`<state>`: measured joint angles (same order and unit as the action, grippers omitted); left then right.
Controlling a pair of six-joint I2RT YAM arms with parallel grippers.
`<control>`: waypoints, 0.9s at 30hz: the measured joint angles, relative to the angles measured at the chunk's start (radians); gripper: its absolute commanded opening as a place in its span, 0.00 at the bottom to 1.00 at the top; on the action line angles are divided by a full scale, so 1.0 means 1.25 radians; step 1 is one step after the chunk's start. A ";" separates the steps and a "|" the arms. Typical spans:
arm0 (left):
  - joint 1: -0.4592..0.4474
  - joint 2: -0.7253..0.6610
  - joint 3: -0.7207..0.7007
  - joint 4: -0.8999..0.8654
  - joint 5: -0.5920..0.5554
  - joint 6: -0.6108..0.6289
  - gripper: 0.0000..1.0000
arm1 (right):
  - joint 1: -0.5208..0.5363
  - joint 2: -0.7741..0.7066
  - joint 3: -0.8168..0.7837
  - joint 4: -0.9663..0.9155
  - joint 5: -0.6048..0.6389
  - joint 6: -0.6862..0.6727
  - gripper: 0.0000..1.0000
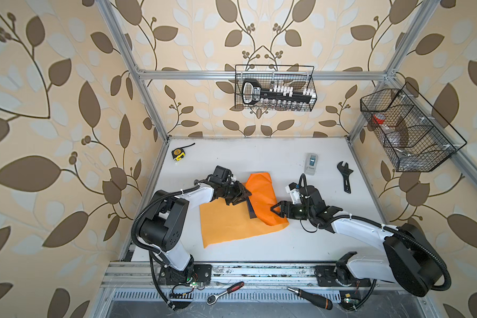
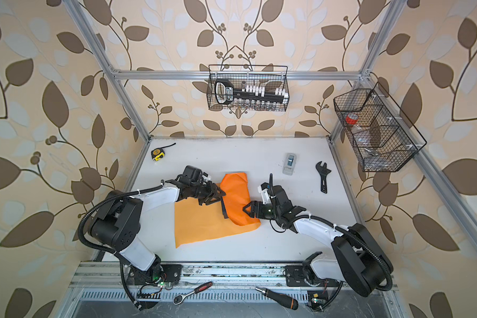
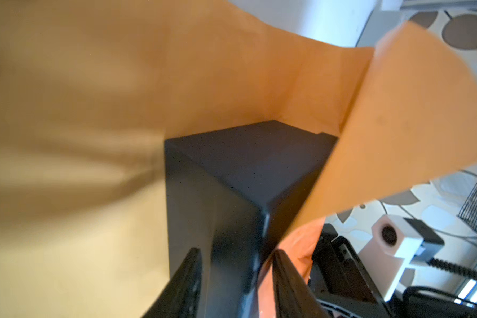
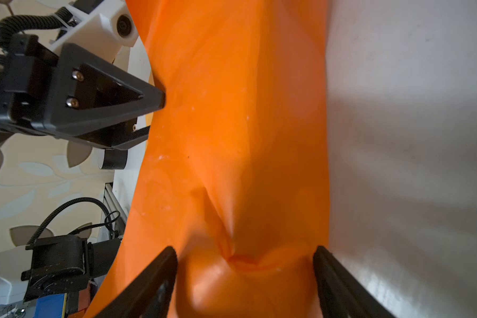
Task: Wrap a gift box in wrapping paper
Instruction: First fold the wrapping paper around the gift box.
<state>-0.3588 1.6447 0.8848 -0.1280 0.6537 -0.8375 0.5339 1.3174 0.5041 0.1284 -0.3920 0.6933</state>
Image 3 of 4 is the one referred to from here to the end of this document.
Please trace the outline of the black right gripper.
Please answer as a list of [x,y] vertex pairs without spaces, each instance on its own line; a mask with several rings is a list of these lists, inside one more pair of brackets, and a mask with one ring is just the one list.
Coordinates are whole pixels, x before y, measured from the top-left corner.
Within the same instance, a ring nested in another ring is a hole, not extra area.
[[477,304],[414,286],[385,301],[351,243],[323,226],[308,286],[331,317],[477,317]]

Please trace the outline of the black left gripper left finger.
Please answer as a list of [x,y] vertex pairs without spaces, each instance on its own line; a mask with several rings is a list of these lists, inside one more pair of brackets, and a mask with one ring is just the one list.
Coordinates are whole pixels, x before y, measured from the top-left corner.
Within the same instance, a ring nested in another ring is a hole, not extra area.
[[191,248],[143,317],[197,317],[202,283],[201,250]]

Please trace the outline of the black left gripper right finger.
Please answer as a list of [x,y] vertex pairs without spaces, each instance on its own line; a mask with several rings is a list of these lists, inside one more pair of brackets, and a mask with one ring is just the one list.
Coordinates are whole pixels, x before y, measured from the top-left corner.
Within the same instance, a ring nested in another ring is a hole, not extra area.
[[284,250],[277,249],[272,255],[272,277],[277,317],[330,317]]

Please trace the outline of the dark navy gift box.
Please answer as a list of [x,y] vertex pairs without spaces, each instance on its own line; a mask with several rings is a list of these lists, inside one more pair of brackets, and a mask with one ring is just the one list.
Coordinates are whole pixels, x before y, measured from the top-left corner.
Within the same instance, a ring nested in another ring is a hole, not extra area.
[[257,316],[262,266],[336,142],[278,121],[165,141],[170,272],[201,250],[198,317]]

